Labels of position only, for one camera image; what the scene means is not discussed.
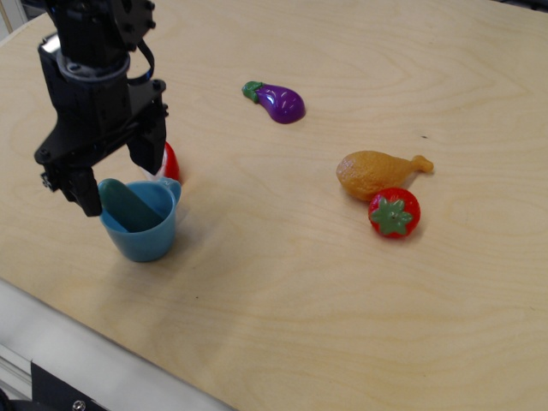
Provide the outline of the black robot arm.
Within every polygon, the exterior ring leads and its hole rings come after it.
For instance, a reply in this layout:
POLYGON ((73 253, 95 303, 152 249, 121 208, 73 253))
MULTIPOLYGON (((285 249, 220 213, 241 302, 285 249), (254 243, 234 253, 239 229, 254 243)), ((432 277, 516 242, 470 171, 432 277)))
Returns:
POLYGON ((144 37, 152 1, 46 1, 56 32, 38 48, 57 123, 34 154, 42 180, 88 217, 101 214, 93 166, 126 146, 157 173, 164 157, 163 80, 144 37))

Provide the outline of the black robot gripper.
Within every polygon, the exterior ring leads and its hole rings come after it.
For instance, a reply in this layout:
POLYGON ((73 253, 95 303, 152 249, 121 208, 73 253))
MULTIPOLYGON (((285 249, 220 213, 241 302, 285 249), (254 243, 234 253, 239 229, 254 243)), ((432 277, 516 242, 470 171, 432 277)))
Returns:
POLYGON ((163 80, 150 72, 130 79, 129 54, 106 68, 86 66, 62 53, 57 34, 44 39, 39 57, 57 124, 35 152, 44 185, 61 189, 87 217, 102 213, 92 167, 122 146, 137 166, 159 172, 166 141, 163 80))

